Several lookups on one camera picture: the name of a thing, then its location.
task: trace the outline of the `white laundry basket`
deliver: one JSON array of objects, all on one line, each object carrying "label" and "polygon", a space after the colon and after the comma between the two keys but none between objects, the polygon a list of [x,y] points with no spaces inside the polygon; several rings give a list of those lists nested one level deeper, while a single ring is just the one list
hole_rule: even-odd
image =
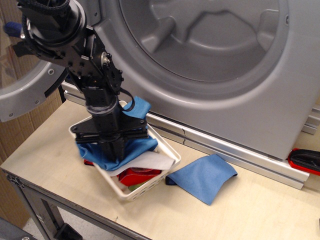
[{"label": "white laundry basket", "polygon": [[[120,104],[124,106],[127,103],[124,101],[120,101]],[[91,116],[78,122],[78,124],[90,118]],[[69,128],[69,132],[72,134],[72,136],[75,137],[75,134],[73,134],[71,131],[71,127]],[[139,186],[137,189],[130,191],[128,186],[119,182],[117,176],[110,176],[106,170],[102,169],[98,164],[93,163],[98,172],[109,183],[109,185],[112,187],[112,189],[115,191],[115,193],[121,200],[133,201],[139,196],[143,195],[146,191],[150,190],[155,185],[160,183],[161,180],[168,174],[168,172],[174,169],[180,163],[181,156],[149,124],[147,125],[147,133],[150,137],[156,139],[158,142],[158,145],[154,149],[154,152],[173,159],[174,163],[172,164],[169,170],[163,170],[161,174],[149,179],[143,185]]]}]

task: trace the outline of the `bolt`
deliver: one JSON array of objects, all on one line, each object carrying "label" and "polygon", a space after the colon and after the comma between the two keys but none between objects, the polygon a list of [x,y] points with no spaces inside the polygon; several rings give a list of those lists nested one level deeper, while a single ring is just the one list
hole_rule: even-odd
[{"label": "bolt", "polygon": [[104,51],[101,54],[101,66],[109,65],[109,64],[110,64],[110,59],[108,58],[108,54]]},{"label": "bolt", "polygon": [[48,74],[49,74],[49,75],[53,75],[53,74],[55,74],[55,70],[53,70],[52,68],[51,68],[51,69],[49,69],[49,70],[48,70]]}]

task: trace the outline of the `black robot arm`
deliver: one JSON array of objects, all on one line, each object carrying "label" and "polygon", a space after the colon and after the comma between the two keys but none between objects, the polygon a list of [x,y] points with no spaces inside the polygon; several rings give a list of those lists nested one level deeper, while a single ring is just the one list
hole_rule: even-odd
[{"label": "black robot arm", "polygon": [[[87,26],[83,8],[73,0],[17,1],[29,50],[39,59],[66,67],[84,94],[92,118],[72,126],[76,142],[98,143],[108,159],[121,161],[127,140],[148,136],[147,122],[123,113],[118,95],[130,94],[121,88],[122,71],[95,30]],[[133,107],[132,98],[127,111]]]}]

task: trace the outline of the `door glass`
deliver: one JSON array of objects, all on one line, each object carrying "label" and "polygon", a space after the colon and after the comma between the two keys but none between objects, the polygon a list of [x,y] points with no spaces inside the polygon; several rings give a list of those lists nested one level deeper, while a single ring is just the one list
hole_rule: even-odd
[{"label": "door glass", "polygon": [[24,47],[17,45],[22,41],[19,37],[8,36],[5,33],[4,26],[9,22],[21,23],[21,13],[17,9],[15,1],[1,1],[0,91],[16,85],[19,79],[33,69],[39,62],[38,58],[30,54],[17,57],[15,50],[21,53],[24,52]]}]

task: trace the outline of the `blue towel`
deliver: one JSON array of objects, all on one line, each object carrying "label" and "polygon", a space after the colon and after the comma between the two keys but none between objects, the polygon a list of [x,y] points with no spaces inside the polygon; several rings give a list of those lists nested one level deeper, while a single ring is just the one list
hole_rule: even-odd
[{"label": "blue towel", "polygon": [[[134,97],[135,105],[131,111],[124,111],[126,115],[130,117],[135,117],[139,119],[144,119],[150,110],[150,103],[139,98]],[[124,109],[128,109],[131,106],[131,102],[129,102]],[[90,162],[98,164],[102,169],[108,171],[114,171],[120,168],[121,166],[127,164],[132,161],[136,157],[140,156],[146,151],[153,151],[158,145],[156,139],[151,137],[142,138],[142,139],[133,139],[129,140],[125,144],[124,148],[124,159],[120,161],[117,159],[116,161],[112,161],[107,159],[101,147],[96,143],[84,143],[77,144],[79,148],[80,155],[83,159],[89,160]]]},{"label": "blue towel", "polygon": [[209,155],[169,174],[166,183],[175,183],[205,204],[211,205],[225,181],[237,174],[221,157]]}]

